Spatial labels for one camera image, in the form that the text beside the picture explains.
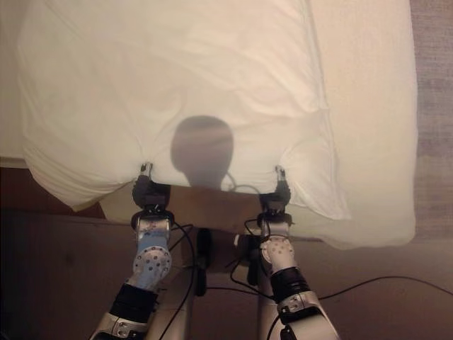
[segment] black cable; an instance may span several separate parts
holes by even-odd
[[[193,229],[193,225],[183,225],[181,228],[184,228],[184,227],[190,227],[189,231],[187,232],[188,234],[192,231]],[[178,241],[176,241],[169,249],[169,251],[172,251],[173,249],[175,249],[175,247],[184,239],[185,235],[181,236]]]
[[[189,225],[181,225],[181,228],[187,228],[187,227],[194,227],[194,225],[191,223]],[[174,231],[174,230],[178,230],[178,229],[179,229],[178,227],[172,227],[170,229],[170,231]]]
[[[241,263],[241,259],[239,259],[239,260],[236,262],[236,264],[234,265],[233,269],[230,271],[230,273],[229,273],[229,278],[231,279],[231,281],[233,281],[234,283],[237,283],[238,285],[242,285],[243,287],[246,287],[246,288],[248,288],[248,289],[254,291],[255,293],[257,293],[257,294],[259,294],[259,295],[261,295],[261,296],[264,296],[265,298],[268,298],[268,299],[270,299],[270,300],[273,301],[274,299],[273,299],[272,296],[266,295],[266,294],[260,292],[258,289],[255,289],[254,287],[252,287],[252,286],[250,286],[250,285],[248,285],[248,284],[246,284],[246,283],[244,283],[244,282],[241,282],[241,281],[239,281],[239,280],[236,280],[236,279],[233,277],[233,273],[234,273],[234,271],[236,270],[236,268],[238,268],[238,266],[239,266],[240,263]]]
[[[249,294],[249,295],[258,295],[257,293],[248,291],[248,290],[242,290],[242,289],[237,289],[237,288],[230,288],[230,287],[206,287],[206,289],[212,289],[212,290],[232,290],[234,292],[238,293],[244,293],[244,294]]]
[[[333,298],[334,296],[349,292],[350,290],[355,289],[357,287],[360,287],[362,285],[366,285],[366,284],[371,283],[371,282],[375,282],[375,281],[379,281],[379,280],[386,280],[386,279],[390,279],[390,278],[393,278],[393,279],[399,278],[399,279],[404,279],[404,280],[410,280],[410,281],[415,281],[415,282],[419,282],[419,283],[424,283],[425,285],[429,285],[430,287],[436,288],[436,289],[438,289],[438,290],[440,290],[440,291],[442,291],[442,292],[444,292],[446,294],[449,294],[449,295],[453,296],[453,292],[451,292],[449,290],[446,290],[444,288],[441,288],[438,285],[435,285],[433,283],[421,280],[419,278],[411,278],[410,276],[380,276],[378,278],[372,278],[371,280],[363,281],[361,283],[358,283],[357,285],[352,285],[351,287],[343,289],[343,290],[340,290],[339,292],[336,292],[334,294],[330,294],[330,295],[326,295],[326,296],[320,297],[318,300],[330,299],[331,297]]]
[[[246,221],[243,223],[244,227],[247,229],[247,231],[248,231],[248,232],[250,233],[250,235],[252,235],[252,236],[255,236],[255,234],[252,233],[252,231],[251,231],[251,229],[248,227],[247,223],[255,222],[255,221],[257,221],[257,220],[258,220],[258,219],[256,219],[256,218],[252,218],[251,220],[246,220]]]
[[[164,338],[165,333],[168,331],[168,328],[170,328],[170,326],[171,326],[171,323],[174,321],[174,319],[176,318],[176,315],[178,315],[179,311],[184,306],[184,303],[190,294],[190,290],[192,289],[193,278],[195,276],[195,250],[193,249],[192,240],[190,239],[189,234],[178,223],[175,223],[175,226],[178,227],[184,233],[184,237],[187,239],[187,242],[189,243],[190,250],[192,252],[192,273],[190,274],[190,285],[187,289],[187,292],[185,293],[185,296],[184,296],[183,300],[181,301],[181,304],[179,304],[178,309],[175,311],[175,313],[171,317],[170,321],[166,325],[164,331],[162,332],[162,335],[159,337],[159,340],[162,340]]]
[[[267,340],[270,340],[270,335],[272,334],[272,331],[274,330],[275,325],[277,324],[280,316],[277,315],[273,321],[273,323],[270,325],[268,336],[266,337]]]
[[[236,192],[237,188],[249,188],[249,189],[252,189],[253,191],[255,191],[258,195],[261,195],[260,191],[257,188],[255,188],[254,186],[249,186],[247,184],[241,184],[238,186],[234,186],[231,191]]]

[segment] gray carpet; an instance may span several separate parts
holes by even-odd
[[[453,0],[411,0],[418,78],[417,238],[453,237]]]

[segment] wire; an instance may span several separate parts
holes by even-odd
[[[259,294],[259,295],[261,295],[261,296],[264,296],[265,298],[268,298],[268,299],[270,299],[270,300],[273,301],[274,299],[273,299],[272,296],[266,295],[266,294],[260,292],[258,289],[255,289],[254,287],[252,287],[252,286],[250,286],[250,285],[248,285],[248,284],[246,284],[246,283],[244,283],[244,282],[241,282],[241,281],[239,281],[239,280],[236,280],[236,279],[233,277],[234,271],[236,270],[236,268],[238,268],[239,264],[241,263],[241,260],[242,260],[242,259],[239,259],[239,260],[236,262],[236,264],[234,265],[233,269],[232,269],[232,270],[230,271],[230,273],[229,273],[229,278],[231,279],[231,281],[233,281],[234,283],[237,283],[238,285],[242,285],[243,287],[246,287],[246,288],[248,288],[248,289],[254,291],[255,293],[257,293],[257,294]]]
[[[175,226],[178,227],[181,232],[184,233],[184,237],[187,239],[187,242],[189,243],[189,247],[190,247],[190,250],[192,252],[192,272],[190,274],[190,284],[189,284],[189,287],[187,289],[187,292],[185,293],[185,296],[183,298],[183,300],[181,301],[181,304],[179,304],[179,307],[178,309],[175,311],[175,313],[173,314],[173,316],[171,317],[170,321],[168,322],[168,324],[166,325],[164,331],[162,332],[162,335],[159,337],[159,340],[162,340],[165,336],[165,333],[168,331],[168,328],[170,328],[172,322],[174,321],[174,319],[176,318],[176,315],[178,315],[179,311],[181,310],[181,308],[184,306],[184,303],[185,301],[187,300],[189,294],[190,294],[190,290],[192,289],[192,286],[193,286],[193,278],[195,276],[195,250],[193,249],[193,243],[192,243],[192,240],[190,239],[189,237],[189,234],[184,230],[183,227],[181,227],[178,223],[175,223]]]
[[[249,188],[249,189],[252,189],[253,191],[255,191],[258,195],[261,195],[260,191],[255,188],[254,186],[249,186],[247,184],[241,184],[239,186],[234,186],[231,191],[236,191],[237,188]]]
[[[181,228],[187,228],[187,227],[194,227],[194,225],[192,223],[190,223],[189,225],[181,225]],[[174,230],[178,230],[179,227],[172,227],[170,229],[170,231],[174,231]]]
[[[334,294],[330,294],[330,295],[326,295],[326,296],[323,296],[323,297],[320,297],[318,300],[325,300],[325,299],[330,299],[331,297],[333,298],[334,296],[337,296],[337,295],[340,295],[340,294],[343,294],[343,293],[346,293],[346,292],[349,292],[350,290],[353,290],[355,288],[358,288],[362,285],[366,285],[368,283],[371,283],[371,282],[375,282],[375,281],[379,281],[379,280],[386,280],[386,279],[390,279],[390,278],[398,278],[398,279],[403,279],[403,280],[410,280],[410,281],[415,281],[415,282],[419,282],[419,283],[423,283],[425,285],[429,285],[430,287],[433,287],[433,288],[436,288],[448,295],[451,295],[453,296],[453,292],[449,291],[449,290],[446,290],[444,288],[441,288],[439,287],[438,285],[435,285],[433,283],[430,283],[430,282],[427,282],[427,281],[424,281],[424,280],[421,280],[419,278],[411,278],[410,276],[380,276],[378,278],[372,278],[371,280],[366,280],[366,281],[363,281],[361,283],[358,283],[357,285],[352,285],[351,287],[349,288],[346,288],[346,289],[343,289],[343,290],[340,290],[339,292],[336,292]]]
[[[237,289],[237,288],[230,288],[230,287],[206,287],[206,289],[212,289],[212,290],[232,290],[234,292],[238,293],[244,293],[244,294],[249,294],[249,295],[258,295],[257,293],[248,291],[248,290],[243,290],[243,289]]]
[[[192,229],[193,229],[193,225],[183,225],[183,226],[180,227],[180,228],[181,228],[181,230],[185,231],[185,230],[184,230],[185,227],[190,227],[190,229],[189,229],[189,231],[187,232],[187,234],[189,234],[189,233],[192,231]],[[169,251],[172,251],[173,249],[175,249],[175,247],[176,247],[176,246],[184,239],[184,237],[185,237],[185,234],[184,234],[183,236],[181,236],[181,237],[178,239],[178,241],[176,241],[176,242],[170,247]]]
[[[268,332],[268,336],[266,337],[267,340],[270,340],[270,335],[272,334],[272,331],[274,330],[274,327],[275,327],[275,325],[277,324],[279,318],[280,318],[280,316],[277,315],[277,316],[275,317],[274,321],[272,322],[272,324],[270,325],[269,332]]]
[[[234,179],[234,177],[230,173],[227,172],[226,176],[229,177],[229,179],[231,181],[231,184],[233,184],[233,188],[229,189],[229,191],[236,192],[237,188],[250,188],[253,191],[255,191],[258,195],[261,194],[260,191],[257,188],[255,188],[254,186],[250,186],[250,185],[247,185],[247,184],[236,185],[236,180]]]
[[[257,218],[252,218],[251,220],[246,220],[246,221],[243,223],[243,225],[244,225],[244,227],[247,229],[248,233],[249,233],[250,235],[252,235],[252,236],[255,236],[255,234],[252,233],[252,231],[251,231],[251,229],[248,227],[247,223],[256,222],[256,221],[258,221]]]

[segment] pillow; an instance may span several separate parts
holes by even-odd
[[[18,53],[24,155],[66,204],[154,164],[160,183],[269,193],[348,217],[302,0],[30,2]]]

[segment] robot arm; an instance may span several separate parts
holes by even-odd
[[[284,171],[277,168],[277,172],[277,190],[274,194],[262,195],[263,213],[258,221],[261,226],[261,258],[270,275],[280,321],[285,326],[280,332],[280,339],[339,340],[294,259],[294,248],[288,238],[292,221],[291,216],[285,214],[289,188]]]
[[[121,287],[90,340],[144,339],[155,310],[155,288],[170,271],[168,239],[173,216],[165,210],[169,187],[151,182],[150,171],[151,164],[145,164],[134,187],[134,201],[143,211],[132,218],[137,234],[132,276]]]

